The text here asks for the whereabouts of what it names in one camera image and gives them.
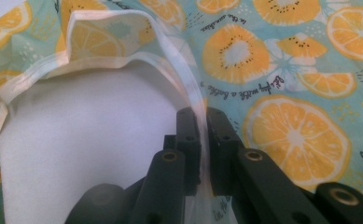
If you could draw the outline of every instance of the fabric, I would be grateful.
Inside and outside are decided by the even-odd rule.
[[[363,0],[27,1],[0,19],[0,131],[39,79],[135,60],[187,99],[202,134],[204,102],[298,186],[363,192]],[[231,223],[202,144],[190,221]]]

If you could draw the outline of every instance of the kiwi slice print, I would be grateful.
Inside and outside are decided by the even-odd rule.
[[[324,45],[303,33],[284,38],[277,42],[277,46],[294,57],[320,57],[327,52]]]
[[[314,19],[319,0],[253,0],[263,20],[273,25],[297,25]]]
[[[234,84],[262,77],[269,68],[262,40],[236,24],[227,24],[205,43],[202,65],[207,74]]]

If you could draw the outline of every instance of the round hole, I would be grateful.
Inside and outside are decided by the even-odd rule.
[[[161,224],[163,217],[159,213],[148,213],[146,217],[147,224]]]
[[[303,214],[302,212],[294,212],[292,213],[292,218],[300,224],[309,224],[311,223],[310,218]]]
[[[355,206],[359,204],[358,198],[354,194],[350,193],[345,189],[339,189],[339,188],[330,189],[329,194],[330,196],[332,196],[332,198],[334,198],[336,201],[340,203],[350,206]]]
[[[187,137],[185,137],[188,141],[193,141],[193,140],[195,140],[195,138],[194,137],[192,137],[192,136],[187,136]]]
[[[261,161],[263,159],[262,155],[255,151],[249,151],[245,153],[245,156],[251,161]]]
[[[110,189],[102,188],[95,190],[91,195],[91,201],[94,205],[104,206],[114,200],[114,193]]]
[[[161,158],[164,161],[175,161],[177,160],[177,154],[173,153],[173,152],[166,152],[164,153]]]

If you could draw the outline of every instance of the metal screw hole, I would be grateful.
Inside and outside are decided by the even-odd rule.
[[[334,198],[339,203],[343,203],[350,206],[355,206],[359,204],[358,198],[345,189],[335,188],[329,190],[330,196]]]
[[[262,155],[255,151],[249,151],[245,153],[245,156],[251,161],[261,161],[263,159]]]
[[[166,152],[164,153],[161,158],[164,161],[176,161],[177,160],[177,154],[173,153],[173,152]]]

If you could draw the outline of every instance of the black plastic part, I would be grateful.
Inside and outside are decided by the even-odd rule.
[[[130,220],[132,210],[135,206],[140,190],[143,187],[144,181],[145,179],[142,178],[124,190],[123,202],[119,209],[121,216],[119,216],[119,222],[117,224],[125,224]]]
[[[311,203],[314,203],[314,194],[313,193],[311,193],[309,190],[307,190],[307,189],[303,189],[303,188],[300,188],[300,187],[298,187],[298,189],[300,190],[300,192],[302,192],[303,193],[303,195],[307,198],[307,199],[309,199],[309,201],[311,202]]]
[[[133,209],[131,224],[183,224],[185,157],[178,150],[158,152]]]
[[[215,195],[232,195],[235,180],[232,157],[242,141],[233,130],[227,116],[220,110],[207,108],[207,129],[210,142],[210,179]]]
[[[175,135],[164,135],[163,150],[175,149],[176,148],[176,136]]]
[[[244,191],[259,215],[260,223],[328,223],[266,153],[242,149],[234,164]]]
[[[237,181],[237,184],[233,188],[231,207],[238,224],[260,224],[257,210],[239,181]]]
[[[102,184],[88,190],[73,208],[65,224],[123,224],[123,189]]]
[[[186,158],[185,193],[195,195],[201,183],[201,140],[196,117],[191,107],[177,112],[176,149],[183,152]]]
[[[331,223],[363,223],[363,194],[339,183],[325,183],[317,187],[316,207]]]

